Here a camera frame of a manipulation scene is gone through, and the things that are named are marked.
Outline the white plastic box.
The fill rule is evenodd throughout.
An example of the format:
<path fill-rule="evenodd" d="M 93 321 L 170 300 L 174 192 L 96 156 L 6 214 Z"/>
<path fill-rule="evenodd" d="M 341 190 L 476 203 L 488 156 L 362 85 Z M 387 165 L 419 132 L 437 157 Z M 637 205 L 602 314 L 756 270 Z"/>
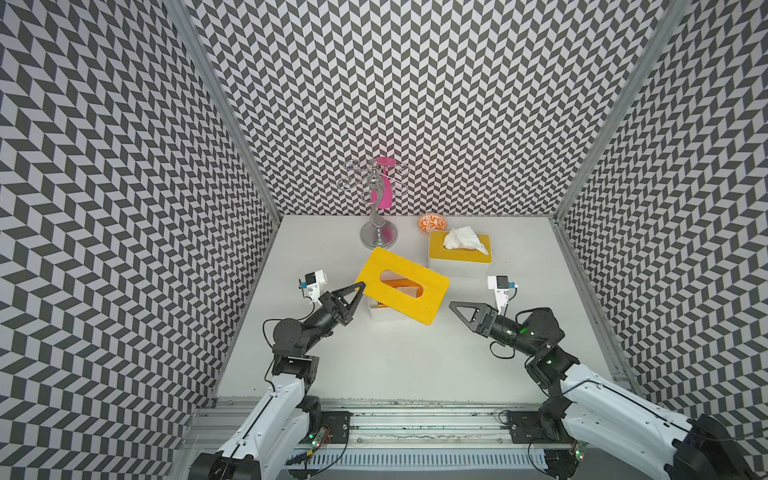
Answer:
<path fill-rule="evenodd" d="M 491 262 L 442 259 L 429 257 L 427 267 L 447 277 L 481 278 L 487 277 Z"/>
<path fill-rule="evenodd" d="M 368 299 L 367 307 L 371 319 L 376 322 L 412 321 L 411 317 L 372 298 Z"/>

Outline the yellow wooden lid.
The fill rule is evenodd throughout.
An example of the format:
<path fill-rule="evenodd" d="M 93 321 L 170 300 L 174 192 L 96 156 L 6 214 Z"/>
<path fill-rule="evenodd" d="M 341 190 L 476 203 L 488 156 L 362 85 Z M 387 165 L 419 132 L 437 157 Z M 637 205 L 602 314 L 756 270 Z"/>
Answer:
<path fill-rule="evenodd" d="M 405 257 L 376 247 L 357 282 L 376 308 L 387 307 L 423 325 L 437 317 L 450 286 L 448 277 Z"/>
<path fill-rule="evenodd" d="M 433 231 L 430 233 L 428 241 L 428 258 L 430 260 L 469 262 L 486 265 L 492 263 L 492 245 L 488 235 L 477 235 L 477 238 L 486 253 L 483 253 L 480 249 L 462 245 L 456 246 L 455 248 L 447 248 L 445 246 L 445 239 L 447 236 L 447 231 Z"/>

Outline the orange tissue pack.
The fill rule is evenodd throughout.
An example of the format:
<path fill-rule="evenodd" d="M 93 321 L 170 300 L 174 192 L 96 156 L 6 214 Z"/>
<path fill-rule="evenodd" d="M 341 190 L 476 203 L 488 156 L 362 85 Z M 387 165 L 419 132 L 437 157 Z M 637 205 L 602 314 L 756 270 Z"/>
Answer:
<path fill-rule="evenodd" d="M 423 286 L 410 279 L 387 279 L 381 283 L 413 298 L 419 298 L 423 294 Z"/>
<path fill-rule="evenodd" d="M 482 243 L 478 234 L 470 226 L 451 229 L 443 240 L 447 250 L 472 250 L 488 255 L 488 248 Z"/>

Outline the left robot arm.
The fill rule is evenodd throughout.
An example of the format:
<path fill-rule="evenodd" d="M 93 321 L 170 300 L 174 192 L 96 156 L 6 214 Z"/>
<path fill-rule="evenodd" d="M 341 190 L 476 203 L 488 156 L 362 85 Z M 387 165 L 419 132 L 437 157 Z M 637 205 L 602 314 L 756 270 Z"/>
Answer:
<path fill-rule="evenodd" d="M 282 318 L 272 332 L 268 387 L 236 432 L 194 460 L 189 479 L 275 479 L 302 440 L 322 427 L 321 404 L 308 393 L 319 358 L 309 354 L 338 325 L 348 325 L 364 298 L 362 281 L 319 297 L 307 318 Z"/>

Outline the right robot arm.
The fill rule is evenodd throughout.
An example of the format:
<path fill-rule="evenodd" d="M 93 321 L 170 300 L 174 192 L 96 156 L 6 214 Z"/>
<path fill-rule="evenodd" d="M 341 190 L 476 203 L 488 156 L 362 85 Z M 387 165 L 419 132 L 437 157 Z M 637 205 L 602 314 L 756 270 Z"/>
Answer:
<path fill-rule="evenodd" d="M 566 352 L 550 308 L 527 309 L 518 321 L 488 304 L 449 307 L 472 332 L 527 356 L 526 372 L 548 395 L 539 409 L 547 434 L 565 432 L 652 479 L 756 478 L 744 450 L 714 417 L 692 419 L 654 404 Z"/>

